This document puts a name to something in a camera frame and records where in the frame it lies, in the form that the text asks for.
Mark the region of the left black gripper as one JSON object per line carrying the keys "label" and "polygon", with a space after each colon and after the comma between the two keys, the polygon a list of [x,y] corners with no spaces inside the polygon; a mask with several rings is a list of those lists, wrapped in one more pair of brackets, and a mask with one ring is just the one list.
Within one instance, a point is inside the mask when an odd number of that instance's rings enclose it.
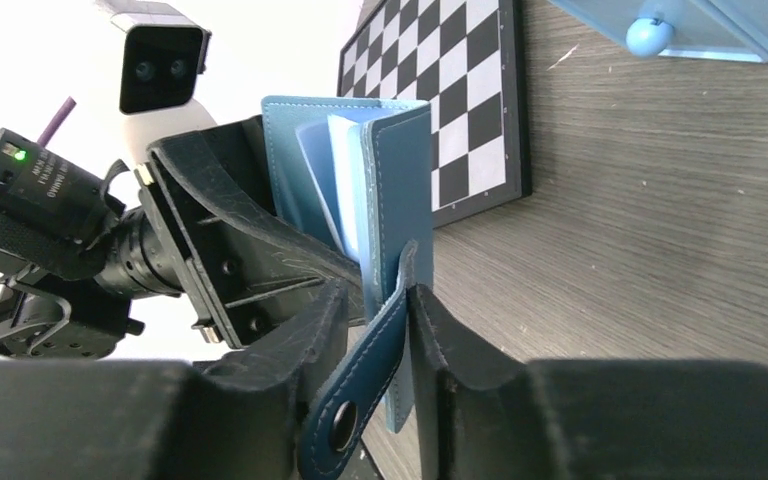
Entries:
{"label": "left black gripper", "polygon": [[136,173],[140,203],[0,129],[0,356],[103,358],[144,325],[134,301],[187,297],[208,341],[244,348],[344,279],[364,322],[356,262],[280,219],[261,117],[159,139]]}

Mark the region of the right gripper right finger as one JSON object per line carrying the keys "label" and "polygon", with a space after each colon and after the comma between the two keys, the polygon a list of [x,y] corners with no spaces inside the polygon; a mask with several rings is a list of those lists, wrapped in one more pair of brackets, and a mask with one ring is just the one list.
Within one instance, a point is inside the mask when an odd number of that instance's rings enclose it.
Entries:
{"label": "right gripper right finger", "polygon": [[517,361],[408,295],[425,479],[768,479],[768,367]]}

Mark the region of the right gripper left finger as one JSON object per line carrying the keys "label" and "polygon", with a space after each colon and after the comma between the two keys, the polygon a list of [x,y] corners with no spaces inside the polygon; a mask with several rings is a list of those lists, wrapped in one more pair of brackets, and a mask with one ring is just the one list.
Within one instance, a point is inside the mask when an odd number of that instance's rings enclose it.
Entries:
{"label": "right gripper left finger", "polygon": [[346,343],[339,281],[246,350],[0,361],[0,479],[331,479],[305,428]]}

